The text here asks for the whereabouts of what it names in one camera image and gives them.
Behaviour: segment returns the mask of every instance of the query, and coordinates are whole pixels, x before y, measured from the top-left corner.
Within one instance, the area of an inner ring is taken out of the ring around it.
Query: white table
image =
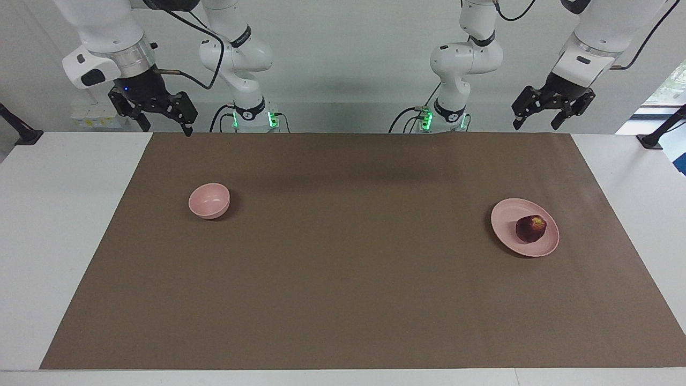
[[[150,136],[45,133],[0,163],[0,385],[686,385],[686,367],[38,371]],[[634,137],[573,138],[686,330],[686,178]]]

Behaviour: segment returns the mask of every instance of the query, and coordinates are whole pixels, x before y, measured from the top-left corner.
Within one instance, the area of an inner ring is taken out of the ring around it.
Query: blue object
[[[686,152],[674,161],[674,166],[686,176]]]

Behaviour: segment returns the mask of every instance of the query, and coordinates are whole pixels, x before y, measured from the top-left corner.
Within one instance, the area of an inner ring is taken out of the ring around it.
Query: black stand
[[[642,135],[639,134],[636,136],[636,138],[639,139],[641,142],[641,145],[643,145],[644,148],[646,149],[651,149],[651,150],[661,150],[662,146],[660,146],[660,137],[662,137],[664,134],[666,134],[672,127],[674,127],[675,124],[677,124],[679,121],[684,119],[686,117],[686,104],[684,104],[682,107],[679,108],[674,114],[672,114],[671,117],[669,117],[665,123],[660,125],[660,127],[657,128],[652,134],[649,135]]]
[[[5,118],[5,121],[19,133],[19,139],[14,143],[17,146],[33,145],[38,142],[38,139],[43,135],[42,130],[34,130],[31,126],[26,124],[21,118],[12,114],[4,104],[0,103],[0,115]]]

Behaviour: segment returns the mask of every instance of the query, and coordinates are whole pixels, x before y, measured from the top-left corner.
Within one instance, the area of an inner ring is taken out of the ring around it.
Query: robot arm
[[[495,40],[496,17],[493,0],[465,0],[460,26],[469,40],[441,45],[431,55],[431,69],[441,82],[431,107],[432,132],[452,130],[459,124],[471,92],[463,76],[492,72],[502,64],[503,49]]]
[[[185,92],[172,95],[167,91],[162,75],[156,72],[153,47],[133,19],[128,0],[54,1],[81,38],[81,46],[62,60],[77,88],[112,80],[115,86],[108,94],[110,101],[120,115],[137,121],[143,131],[150,129],[143,114],[147,111],[178,122],[186,135],[193,132],[191,125],[198,112]],[[165,2],[173,10],[188,10],[197,4],[198,0]]]
[[[252,28],[240,15],[238,3],[238,0],[202,0],[210,28],[226,47],[220,76],[234,98],[235,124],[239,128],[269,131],[273,126],[270,103],[251,73],[268,70],[273,54],[268,45],[253,35]],[[200,45],[200,59],[208,69],[215,69],[220,55],[216,42],[204,41]]]
[[[634,35],[665,3],[664,0],[561,0],[580,21],[565,43],[541,89],[527,86],[512,104],[514,128],[545,109],[560,109],[553,129],[582,115],[593,101],[591,85],[629,47]]]

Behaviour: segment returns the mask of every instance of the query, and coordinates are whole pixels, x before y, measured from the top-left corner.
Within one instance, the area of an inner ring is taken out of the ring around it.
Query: pink plate
[[[220,217],[228,209],[230,194],[221,183],[207,183],[191,193],[188,208],[196,216],[205,220]]]
[[[543,237],[534,242],[524,242],[517,237],[515,225],[526,216],[538,214],[547,223]],[[555,220],[542,207],[522,198],[507,198],[500,201],[490,213],[490,224],[495,235],[507,248],[530,258],[551,254],[560,242],[560,230]]]

